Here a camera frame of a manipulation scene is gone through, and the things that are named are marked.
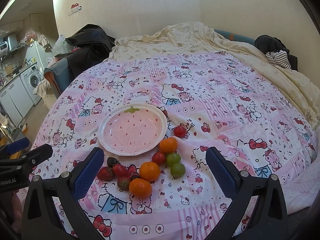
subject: red cherry tomato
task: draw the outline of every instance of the red cherry tomato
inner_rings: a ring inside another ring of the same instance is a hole
[[[127,172],[128,172],[127,168],[119,163],[116,165],[113,165],[112,171],[117,177],[127,176]]]
[[[152,161],[158,165],[162,165],[165,163],[165,154],[162,152],[157,152],[153,155]]]
[[[187,130],[182,125],[178,125],[173,129],[173,133],[175,136],[183,138],[186,135]]]

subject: blue gripper pad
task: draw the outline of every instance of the blue gripper pad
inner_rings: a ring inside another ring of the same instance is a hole
[[[223,165],[222,161],[217,156],[218,154],[224,159],[224,157],[219,153],[219,151],[215,147],[211,147],[207,150],[205,154],[205,159],[207,165],[209,166],[213,176],[218,182],[224,195],[227,198],[231,198],[233,200],[234,198],[236,198],[237,195],[236,182],[234,178],[231,176],[231,174],[228,172],[225,165]]]
[[[7,154],[12,155],[12,154],[17,153],[18,151],[23,150],[24,148],[27,148],[29,146],[29,144],[30,144],[30,142],[29,142],[28,138],[22,138],[19,141],[8,144],[4,150],[6,151]]]
[[[88,157],[83,162],[78,163],[78,165],[74,168],[75,170],[81,163],[85,164],[82,171],[73,183],[73,197],[76,201],[84,198],[87,194],[94,178],[97,176],[98,171],[103,164],[103,160],[103,150],[98,147],[95,147],[92,150],[92,152],[88,155]]]

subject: refrigerator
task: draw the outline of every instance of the refrigerator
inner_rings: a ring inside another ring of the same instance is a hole
[[[32,57],[35,57],[39,72],[43,76],[43,71],[48,65],[47,58],[53,58],[52,51],[50,49],[45,51],[37,41],[34,41],[31,47],[27,47],[26,51],[26,58],[30,59]]]

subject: white plate rim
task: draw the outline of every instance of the white plate rim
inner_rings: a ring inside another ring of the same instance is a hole
[[[147,149],[139,151],[139,152],[135,152],[134,154],[116,151],[116,150],[112,149],[111,147],[109,147],[108,145],[105,145],[103,140],[100,140],[101,138],[103,138],[103,130],[105,129],[105,126],[106,126],[107,122],[113,116],[115,116],[116,114],[119,114],[120,112],[123,112],[124,110],[129,109],[131,106],[134,107],[134,108],[140,108],[140,109],[143,108],[143,109],[146,109],[146,110],[153,111],[154,113],[156,113],[159,116],[159,119],[161,120],[161,124],[162,124],[162,131],[161,131],[158,139],[155,141],[155,143],[152,144]],[[99,125],[99,129],[98,129],[98,140],[99,140],[101,146],[104,149],[106,149],[108,152],[114,153],[114,154],[119,155],[119,156],[137,156],[137,155],[143,154],[145,152],[148,152],[148,151],[152,150],[154,147],[156,147],[158,145],[158,143],[164,138],[167,129],[168,129],[167,118],[159,108],[157,108],[156,106],[153,106],[153,105],[149,105],[149,104],[130,103],[130,104],[127,104],[127,105],[123,105],[123,106],[117,107],[110,114],[106,115],[102,119],[101,124]]]

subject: orange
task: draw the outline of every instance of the orange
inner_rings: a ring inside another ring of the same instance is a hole
[[[159,143],[159,150],[160,152],[163,152],[163,153],[175,152],[177,150],[177,147],[178,147],[178,142],[173,137],[168,137],[166,139],[163,139]]]
[[[129,191],[138,198],[148,198],[151,196],[152,186],[144,179],[134,179],[129,184]]]
[[[139,170],[140,177],[146,181],[155,181],[160,176],[160,168],[154,162],[143,163]]]

